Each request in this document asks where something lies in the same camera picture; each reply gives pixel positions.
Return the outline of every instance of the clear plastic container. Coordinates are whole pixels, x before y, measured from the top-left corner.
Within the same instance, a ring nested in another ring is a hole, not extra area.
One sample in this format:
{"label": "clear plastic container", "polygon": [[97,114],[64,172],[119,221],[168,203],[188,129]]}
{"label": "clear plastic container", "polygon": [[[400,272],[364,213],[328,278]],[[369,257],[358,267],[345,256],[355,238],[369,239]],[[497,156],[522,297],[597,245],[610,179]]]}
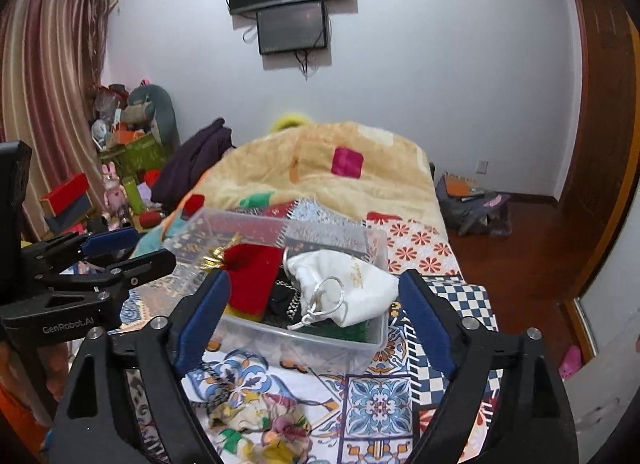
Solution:
{"label": "clear plastic container", "polygon": [[[152,316],[168,315],[183,296],[193,294],[206,274],[198,269],[206,252],[225,245],[236,233],[242,243],[287,247],[289,256],[317,249],[361,253],[387,270],[386,234],[381,229],[299,222],[202,208],[176,237],[165,241],[177,260],[174,274],[138,287]],[[388,313],[367,322],[364,343],[288,331],[231,315],[223,315],[212,340],[229,352],[242,349],[270,362],[287,361],[316,372],[360,374],[386,345]]]}

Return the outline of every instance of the pink bunny toy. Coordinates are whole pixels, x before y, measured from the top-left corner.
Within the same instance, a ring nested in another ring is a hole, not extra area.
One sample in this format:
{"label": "pink bunny toy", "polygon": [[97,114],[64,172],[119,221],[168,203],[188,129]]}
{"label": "pink bunny toy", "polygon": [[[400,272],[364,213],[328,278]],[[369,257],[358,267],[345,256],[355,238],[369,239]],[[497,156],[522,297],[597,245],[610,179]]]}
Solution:
{"label": "pink bunny toy", "polygon": [[112,162],[109,166],[102,165],[102,183],[104,184],[104,206],[112,217],[122,219],[129,214],[129,202],[127,193],[120,184],[120,178],[116,173],[116,166]]}

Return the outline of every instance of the wooden floor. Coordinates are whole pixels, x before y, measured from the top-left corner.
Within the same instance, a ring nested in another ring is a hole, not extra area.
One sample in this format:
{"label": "wooden floor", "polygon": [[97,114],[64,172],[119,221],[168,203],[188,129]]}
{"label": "wooden floor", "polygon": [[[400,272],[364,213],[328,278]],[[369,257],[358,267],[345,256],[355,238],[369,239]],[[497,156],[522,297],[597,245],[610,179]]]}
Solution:
{"label": "wooden floor", "polygon": [[559,364],[576,340],[558,304],[588,257],[593,235],[551,205],[511,203],[510,212],[509,237],[449,231],[449,240],[465,280],[486,288],[500,330],[537,327]]}

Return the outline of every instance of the pink slipper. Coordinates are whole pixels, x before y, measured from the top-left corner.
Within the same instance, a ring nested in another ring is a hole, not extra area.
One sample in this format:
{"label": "pink slipper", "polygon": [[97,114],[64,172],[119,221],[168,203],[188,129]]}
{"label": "pink slipper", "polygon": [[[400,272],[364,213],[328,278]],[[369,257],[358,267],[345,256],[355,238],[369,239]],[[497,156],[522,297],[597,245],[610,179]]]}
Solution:
{"label": "pink slipper", "polygon": [[562,364],[558,367],[558,372],[560,372],[560,377],[566,381],[581,368],[582,352],[580,352],[580,347],[572,345],[566,351]]}

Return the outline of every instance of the striped curtain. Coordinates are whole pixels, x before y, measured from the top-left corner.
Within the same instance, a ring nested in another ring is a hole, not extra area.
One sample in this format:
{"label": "striped curtain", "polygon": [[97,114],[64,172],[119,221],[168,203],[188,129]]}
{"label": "striped curtain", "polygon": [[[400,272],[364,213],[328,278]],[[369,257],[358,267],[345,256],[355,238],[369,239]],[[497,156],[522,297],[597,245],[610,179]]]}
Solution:
{"label": "striped curtain", "polygon": [[107,11],[108,0],[10,0],[0,15],[0,140],[33,149],[24,214],[37,238],[48,231],[39,198],[74,174],[86,173],[102,208],[88,122]]}

